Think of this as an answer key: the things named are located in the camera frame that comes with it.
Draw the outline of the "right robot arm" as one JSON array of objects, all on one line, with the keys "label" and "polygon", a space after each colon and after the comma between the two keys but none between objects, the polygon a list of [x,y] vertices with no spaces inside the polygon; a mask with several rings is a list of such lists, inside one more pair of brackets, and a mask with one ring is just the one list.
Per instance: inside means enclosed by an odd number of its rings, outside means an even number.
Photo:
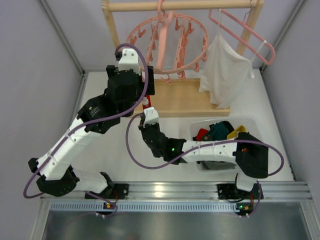
[{"label": "right robot arm", "polygon": [[230,140],[195,141],[167,137],[157,123],[142,124],[138,129],[153,156],[169,164],[204,163],[211,168],[228,164],[236,168],[238,190],[250,192],[257,180],[269,175],[269,149],[248,132],[237,133]]}]

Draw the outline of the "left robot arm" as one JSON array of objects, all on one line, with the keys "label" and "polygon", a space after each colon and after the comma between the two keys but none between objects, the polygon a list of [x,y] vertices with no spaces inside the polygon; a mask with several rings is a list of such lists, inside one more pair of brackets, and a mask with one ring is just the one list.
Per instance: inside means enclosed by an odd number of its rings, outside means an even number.
[{"label": "left robot arm", "polygon": [[108,65],[107,88],[89,99],[78,111],[69,129],[42,157],[31,158],[28,166],[38,177],[39,195],[62,197],[70,192],[85,192],[87,198],[105,199],[112,194],[114,183],[105,172],[90,173],[72,167],[72,162],[95,139],[130,117],[145,95],[154,95],[154,68],[147,66],[147,82],[138,66],[120,69]]}]

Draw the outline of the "yellow sock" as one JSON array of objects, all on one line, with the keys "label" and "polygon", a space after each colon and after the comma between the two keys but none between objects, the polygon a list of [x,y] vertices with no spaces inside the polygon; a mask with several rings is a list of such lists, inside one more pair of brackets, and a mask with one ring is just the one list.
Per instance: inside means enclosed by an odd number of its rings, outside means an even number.
[{"label": "yellow sock", "polygon": [[234,129],[231,133],[229,133],[226,137],[227,140],[234,139],[238,136],[238,133],[246,133],[247,129],[243,126],[240,125],[236,129]]}]

